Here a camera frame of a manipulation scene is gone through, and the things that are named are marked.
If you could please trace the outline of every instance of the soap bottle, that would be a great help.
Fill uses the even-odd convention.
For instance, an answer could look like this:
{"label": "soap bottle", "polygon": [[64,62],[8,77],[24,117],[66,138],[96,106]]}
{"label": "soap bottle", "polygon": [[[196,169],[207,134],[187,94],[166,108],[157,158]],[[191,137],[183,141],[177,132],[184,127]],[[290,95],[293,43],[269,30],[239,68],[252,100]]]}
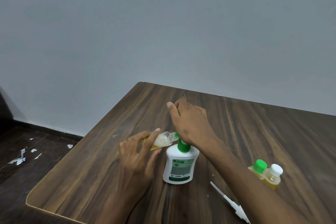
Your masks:
{"label": "soap bottle", "polygon": [[193,179],[195,162],[199,150],[186,144],[181,139],[178,144],[167,149],[167,162],[163,172],[163,180],[171,184],[184,184]]}
{"label": "soap bottle", "polygon": [[268,186],[275,190],[275,188],[281,182],[280,175],[283,173],[282,168],[277,164],[272,164],[270,168],[267,168],[264,172],[265,179],[263,180]]}
{"label": "soap bottle", "polygon": [[[156,150],[162,147],[170,146],[174,141],[178,140],[179,134],[177,132],[163,132],[160,133],[154,141],[153,146],[150,150]],[[144,145],[147,138],[142,140],[142,145]]]}
{"label": "soap bottle", "polygon": [[253,166],[248,167],[248,169],[254,173],[259,179],[264,179],[264,171],[267,168],[267,164],[265,161],[261,159],[257,159]]}

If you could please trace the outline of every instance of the green stripe on label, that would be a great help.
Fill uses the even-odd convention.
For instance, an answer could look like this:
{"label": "green stripe on label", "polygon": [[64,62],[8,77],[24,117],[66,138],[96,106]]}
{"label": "green stripe on label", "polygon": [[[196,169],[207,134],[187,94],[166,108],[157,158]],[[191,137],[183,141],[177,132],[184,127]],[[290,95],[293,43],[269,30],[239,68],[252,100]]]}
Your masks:
{"label": "green stripe on label", "polygon": [[190,176],[182,177],[182,178],[169,177],[169,180],[173,181],[173,182],[182,182],[182,181],[188,180],[189,178],[190,178]]}

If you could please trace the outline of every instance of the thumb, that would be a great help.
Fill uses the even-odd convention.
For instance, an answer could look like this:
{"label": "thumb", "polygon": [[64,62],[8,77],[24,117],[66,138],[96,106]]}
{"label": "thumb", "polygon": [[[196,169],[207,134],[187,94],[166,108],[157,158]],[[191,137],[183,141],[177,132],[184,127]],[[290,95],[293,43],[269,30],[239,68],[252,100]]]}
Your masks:
{"label": "thumb", "polygon": [[146,167],[146,170],[145,170],[145,175],[150,179],[152,179],[153,176],[154,176],[154,169],[155,169],[155,165],[156,165],[156,160],[158,159],[158,156],[159,156],[159,153],[160,153],[161,150],[162,150],[162,148],[155,150],[148,160],[147,167]]}
{"label": "thumb", "polygon": [[171,116],[171,119],[172,119],[173,123],[175,124],[175,122],[177,122],[178,119],[181,116],[180,116],[176,106],[172,102],[168,102],[167,107],[168,107],[168,111],[169,111],[169,114]]}

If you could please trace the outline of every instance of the dark floor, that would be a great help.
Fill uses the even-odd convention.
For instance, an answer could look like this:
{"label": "dark floor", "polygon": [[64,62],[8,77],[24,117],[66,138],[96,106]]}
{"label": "dark floor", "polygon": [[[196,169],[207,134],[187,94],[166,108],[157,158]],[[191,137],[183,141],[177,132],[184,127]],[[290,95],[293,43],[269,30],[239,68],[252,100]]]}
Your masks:
{"label": "dark floor", "polygon": [[[32,188],[70,151],[67,145],[77,143],[23,127],[0,134],[0,224],[72,223],[31,209],[25,201]],[[8,164],[18,158],[24,148],[26,161],[19,166]]]}

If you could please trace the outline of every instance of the wall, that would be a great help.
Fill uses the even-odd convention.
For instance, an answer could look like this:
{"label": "wall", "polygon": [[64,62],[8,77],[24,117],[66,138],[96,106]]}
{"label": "wall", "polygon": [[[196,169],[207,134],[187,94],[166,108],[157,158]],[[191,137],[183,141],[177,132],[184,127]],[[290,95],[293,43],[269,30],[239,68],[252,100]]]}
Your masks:
{"label": "wall", "polygon": [[336,115],[336,0],[0,0],[17,120],[85,135],[138,81]]}

